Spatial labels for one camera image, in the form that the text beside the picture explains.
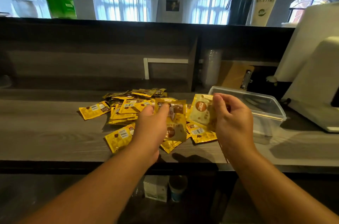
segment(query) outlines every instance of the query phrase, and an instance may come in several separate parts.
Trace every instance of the black counter edge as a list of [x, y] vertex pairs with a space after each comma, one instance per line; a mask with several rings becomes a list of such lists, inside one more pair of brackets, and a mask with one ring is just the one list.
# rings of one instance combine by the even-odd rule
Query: black counter edge
[[[0, 160], [0, 174], [49, 174], [49, 175], [86, 175], [103, 162], [64, 162], [64, 161], [14, 161]], [[320, 174], [339, 177], [339, 167], [276, 165], [288, 174]], [[235, 172], [227, 163], [167, 163], [157, 162], [146, 175], [204, 175], [209, 173]]]

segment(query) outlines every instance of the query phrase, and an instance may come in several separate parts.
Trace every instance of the small box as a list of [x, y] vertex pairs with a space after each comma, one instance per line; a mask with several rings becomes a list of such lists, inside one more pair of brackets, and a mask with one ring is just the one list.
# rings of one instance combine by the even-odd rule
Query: small box
[[273, 96], [217, 86], [210, 89], [209, 95], [214, 93], [235, 96], [247, 105], [253, 114], [254, 133], [271, 137], [287, 119], [284, 110]]
[[145, 197], [162, 202], [167, 202], [167, 184], [169, 179], [169, 176], [145, 176]]

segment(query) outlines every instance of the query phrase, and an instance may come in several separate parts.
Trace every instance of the right hand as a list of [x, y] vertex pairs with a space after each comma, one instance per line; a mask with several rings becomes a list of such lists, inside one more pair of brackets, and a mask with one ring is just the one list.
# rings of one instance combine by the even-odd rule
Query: right hand
[[216, 134], [224, 156], [230, 160], [233, 156], [256, 152], [251, 110], [238, 98], [221, 93], [214, 94], [213, 106], [217, 114]]

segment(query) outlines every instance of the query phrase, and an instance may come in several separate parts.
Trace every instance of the cup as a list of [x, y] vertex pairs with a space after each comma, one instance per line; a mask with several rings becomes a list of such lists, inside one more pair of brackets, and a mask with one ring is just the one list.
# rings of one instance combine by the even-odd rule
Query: cup
[[254, 0], [251, 26], [266, 26], [276, 0]]
[[173, 202], [180, 202], [182, 193], [187, 188], [187, 177], [186, 176], [170, 176], [169, 177], [169, 188], [171, 189], [171, 198]]

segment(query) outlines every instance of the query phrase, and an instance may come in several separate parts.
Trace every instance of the white appliance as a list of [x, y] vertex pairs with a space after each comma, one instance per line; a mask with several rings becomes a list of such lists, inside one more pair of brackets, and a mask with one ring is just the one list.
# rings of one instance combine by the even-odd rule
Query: white appliance
[[277, 81], [292, 82], [325, 38], [339, 36], [339, 2], [306, 8], [275, 72]]
[[339, 88], [339, 36], [324, 39], [295, 77], [283, 99], [328, 132], [339, 133], [339, 109], [331, 103]]

